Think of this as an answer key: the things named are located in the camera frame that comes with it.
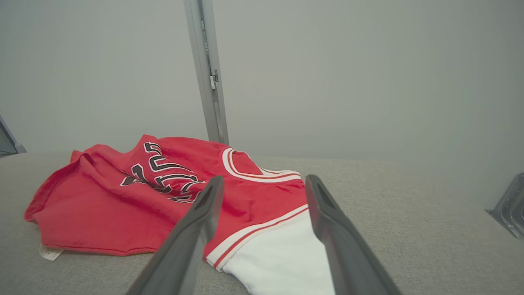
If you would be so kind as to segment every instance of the white wall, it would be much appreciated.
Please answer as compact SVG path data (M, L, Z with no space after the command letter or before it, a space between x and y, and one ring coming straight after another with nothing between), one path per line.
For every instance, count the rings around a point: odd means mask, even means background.
M28 152L207 139L183 1L2 1L0 114Z
M524 2L213 4L237 149L417 163L485 208L524 170Z

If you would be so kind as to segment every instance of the jersey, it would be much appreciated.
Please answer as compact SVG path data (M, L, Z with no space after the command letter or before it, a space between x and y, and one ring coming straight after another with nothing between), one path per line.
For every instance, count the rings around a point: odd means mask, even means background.
M224 199L204 258L218 270L250 239L307 210L297 172L265 170L222 143L144 135L127 153L100 144L74 151L36 191L24 218L38 224L49 247L154 252L217 175Z

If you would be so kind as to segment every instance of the care label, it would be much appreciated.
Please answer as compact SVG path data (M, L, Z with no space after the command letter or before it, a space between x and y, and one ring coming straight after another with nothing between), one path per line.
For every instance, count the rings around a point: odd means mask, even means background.
M51 248L44 245L40 245L40 255L47 260L55 261L65 249Z

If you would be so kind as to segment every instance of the white fabric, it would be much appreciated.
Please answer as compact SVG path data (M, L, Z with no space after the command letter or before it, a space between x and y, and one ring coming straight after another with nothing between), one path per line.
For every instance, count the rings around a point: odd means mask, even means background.
M335 294L324 245L309 211L267 230L241 247L223 267L252 295Z
M308 205L305 204L268 222L245 227L223 240L209 253L206 261L218 271L222 271L222 267L227 261L252 238L265 231L272 230L273 227L280 227L291 222L299 214L308 214L308 212Z

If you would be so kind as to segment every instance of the gray fabric surface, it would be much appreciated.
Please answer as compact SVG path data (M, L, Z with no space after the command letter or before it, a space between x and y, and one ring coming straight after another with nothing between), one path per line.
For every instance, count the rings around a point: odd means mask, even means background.
M253 159L264 168L320 176L404 294L524 292L524 243L429 176L384 162ZM151 257L65 251L51 262L39 256L40 232L23 212L68 160L68 153L0 159L2 294L123 294ZM194 294L247 292L202 263Z

